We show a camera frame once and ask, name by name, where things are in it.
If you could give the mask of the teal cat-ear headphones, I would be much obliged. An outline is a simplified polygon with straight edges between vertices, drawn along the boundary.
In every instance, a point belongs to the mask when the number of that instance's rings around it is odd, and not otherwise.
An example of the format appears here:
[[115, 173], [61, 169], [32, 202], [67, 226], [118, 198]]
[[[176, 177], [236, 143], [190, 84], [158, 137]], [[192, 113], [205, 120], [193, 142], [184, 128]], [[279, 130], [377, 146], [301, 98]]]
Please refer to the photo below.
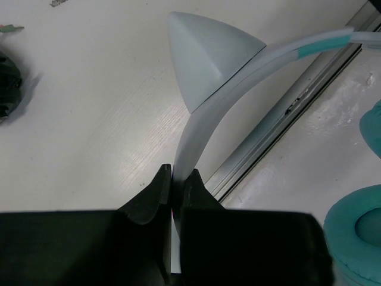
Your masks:
[[[173, 219], [180, 238], [185, 182], [225, 114], [256, 84], [290, 62], [356, 41], [380, 49], [380, 34], [351, 27], [266, 45], [226, 23], [195, 14], [168, 16], [170, 55], [190, 118], [173, 167]], [[350, 285], [380, 284], [380, 186], [359, 189], [328, 211], [323, 230], [333, 271]]]

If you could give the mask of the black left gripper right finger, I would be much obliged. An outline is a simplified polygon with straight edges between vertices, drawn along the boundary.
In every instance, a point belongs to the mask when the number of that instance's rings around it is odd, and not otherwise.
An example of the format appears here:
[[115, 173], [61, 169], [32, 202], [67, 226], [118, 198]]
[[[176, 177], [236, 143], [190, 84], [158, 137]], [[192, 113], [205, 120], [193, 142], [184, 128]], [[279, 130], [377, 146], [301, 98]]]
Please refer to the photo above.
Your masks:
[[333, 285], [322, 227], [300, 212], [225, 209], [194, 170], [185, 182], [180, 267], [185, 285]]

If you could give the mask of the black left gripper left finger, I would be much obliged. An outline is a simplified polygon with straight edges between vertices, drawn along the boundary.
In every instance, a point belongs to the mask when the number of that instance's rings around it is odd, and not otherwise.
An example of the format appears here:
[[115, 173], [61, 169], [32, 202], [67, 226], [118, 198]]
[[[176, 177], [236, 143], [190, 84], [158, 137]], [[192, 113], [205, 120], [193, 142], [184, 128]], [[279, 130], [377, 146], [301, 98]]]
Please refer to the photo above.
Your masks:
[[167, 285], [171, 167], [115, 210], [1, 214], [2, 285]]

